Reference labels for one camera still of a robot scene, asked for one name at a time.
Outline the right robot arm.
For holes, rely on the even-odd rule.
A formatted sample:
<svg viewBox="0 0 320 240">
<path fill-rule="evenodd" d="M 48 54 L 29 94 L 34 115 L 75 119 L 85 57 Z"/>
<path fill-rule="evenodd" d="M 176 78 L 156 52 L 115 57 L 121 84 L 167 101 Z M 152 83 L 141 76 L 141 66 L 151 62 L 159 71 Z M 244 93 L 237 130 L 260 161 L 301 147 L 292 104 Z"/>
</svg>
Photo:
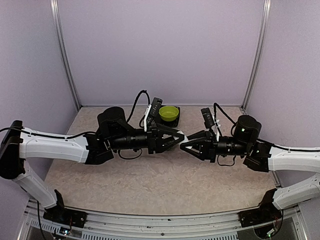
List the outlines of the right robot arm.
<svg viewBox="0 0 320 240">
<path fill-rule="evenodd" d="M 276 210 L 286 209 L 320 195 L 320 149 L 285 147 L 259 139 L 262 125 L 252 116 L 241 115 L 233 125 L 232 136 L 217 136 L 212 117 L 205 115 L 206 131 L 188 136 L 180 149 L 204 161 L 217 162 L 219 157 L 240 156 L 243 164 L 256 172 L 301 171 L 313 176 L 293 185 L 267 191 L 256 218 L 266 222 Z"/>
</svg>

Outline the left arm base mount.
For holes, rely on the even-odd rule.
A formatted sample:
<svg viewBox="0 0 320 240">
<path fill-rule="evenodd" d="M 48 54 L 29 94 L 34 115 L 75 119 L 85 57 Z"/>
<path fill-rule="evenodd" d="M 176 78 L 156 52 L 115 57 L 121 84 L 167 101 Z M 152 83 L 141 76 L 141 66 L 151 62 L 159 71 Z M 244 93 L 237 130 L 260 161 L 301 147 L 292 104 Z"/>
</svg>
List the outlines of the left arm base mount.
<svg viewBox="0 0 320 240">
<path fill-rule="evenodd" d="M 43 218 L 54 223 L 83 228 L 87 220 L 87 213 L 57 205 L 52 208 L 45 209 Z"/>
</svg>

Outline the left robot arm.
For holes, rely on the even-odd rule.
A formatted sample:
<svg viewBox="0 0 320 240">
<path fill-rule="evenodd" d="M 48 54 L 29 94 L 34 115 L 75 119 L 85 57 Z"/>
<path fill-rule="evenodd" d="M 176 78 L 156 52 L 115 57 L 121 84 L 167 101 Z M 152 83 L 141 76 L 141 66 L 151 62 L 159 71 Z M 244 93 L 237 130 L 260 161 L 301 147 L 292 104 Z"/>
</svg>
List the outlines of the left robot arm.
<svg viewBox="0 0 320 240">
<path fill-rule="evenodd" d="M 143 129 L 132 127 L 118 106 L 107 108 L 97 116 L 98 129 L 77 135 L 60 135 L 24 128 L 15 120 L 0 144 L 0 176 L 16 182 L 34 197 L 57 221 L 70 218 L 63 198 L 48 187 L 26 162 L 28 158 L 60 159 L 85 165 L 101 165 L 120 150 L 161 154 L 181 143 L 185 135 L 176 129 L 151 122 Z"/>
</svg>

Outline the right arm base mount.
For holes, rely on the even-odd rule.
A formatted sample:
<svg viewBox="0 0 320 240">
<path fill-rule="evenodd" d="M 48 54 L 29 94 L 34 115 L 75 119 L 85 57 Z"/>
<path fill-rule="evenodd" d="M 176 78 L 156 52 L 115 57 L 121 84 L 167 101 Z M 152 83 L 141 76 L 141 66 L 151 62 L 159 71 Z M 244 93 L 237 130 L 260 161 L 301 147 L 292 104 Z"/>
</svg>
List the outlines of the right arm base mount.
<svg viewBox="0 0 320 240">
<path fill-rule="evenodd" d="M 271 222 L 276 219 L 281 219 L 282 216 L 282 211 L 278 210 L 271 203 L 260 205 L 258 208 L 240 211 L 238 213 L 242 228 Z"/>
</svg>

